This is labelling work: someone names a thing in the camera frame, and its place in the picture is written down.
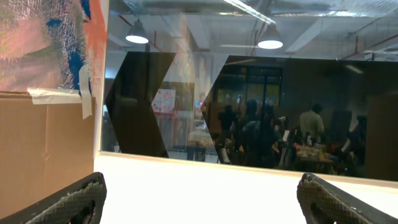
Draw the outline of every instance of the poster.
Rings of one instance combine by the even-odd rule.
[[[174,112],[175,90],[158,89],[152,109],[155,114],[172,114]]]
[[[79,90],[100,97],[106,23],[99,0],[0,1],[0,91]]]

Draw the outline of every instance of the white tape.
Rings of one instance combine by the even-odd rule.
[[[59,90],[49,88],[28,88],[35,105],[81,103],[78,90]]]
[[[91,93],[88,82],[88,65],[84,65],[79,71],[79,85],[81,93],[81,107],[83,108],[83,119],[93,114],[91,111]]]

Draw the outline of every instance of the person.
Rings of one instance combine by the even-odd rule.
[[[257,112],[257,101],[256,100],[249,100],[246,103],[246,112],[243,118],[241,118],[238,122],[238,127],[235,127],[234,134],[236,134],[237,138],[235,141],[235,150],[238,151],[239,148],[242,146],[243,152],[247,153],[247,144],[244,139],[239,138],[239,132],[243,129],[245,125],[248,124],[250,121],[259,121],[260,116],[256,113]]]
[[[224,112],[218,114],[218,119],[221,121],[221,136],[220,142],[224,144],[225,139],[231,138],[230,127],[235,121],[236,117],[233,113],[232,106],[226,105],[224,107]]]
[[[321,135],[325,131],[322,118],[319,115],[322,109],[322,106],[316,103],[310,111],[300,114],[299,125],[303,138],[309,134],[316,139],[317,143],[321,142]]]
[[[248,166],[273,168],[274,150],[272,145],[277,142],[273,120],[274,110],[266,105],[262,109],[260,121],[250,121],[241,130],[240,136],[248,146]]]
[[[257,101],[249,100],[246,103],[246,112],[244,117],[239,121],[239,128],[242,129],[248,122],[260,120],[260,117],[256,114]]]

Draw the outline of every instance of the ceiling lamp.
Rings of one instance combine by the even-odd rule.
[[[283,46],[275,24],[269,24],[267,30],[259,40],[258,46],[262,49],[278,49]]]
[[[126,40],[136,44],[148,43],[147,34],[142,26],[142,22],[139,19],[134,23],[134,26],[131,27]]]

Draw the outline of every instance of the white wall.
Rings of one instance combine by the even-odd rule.
[[[108,190],[101,224],[305,223],[296,199],[301,173],[113,155],[95,160]],[[398,184],[322,178],[398,218]]]

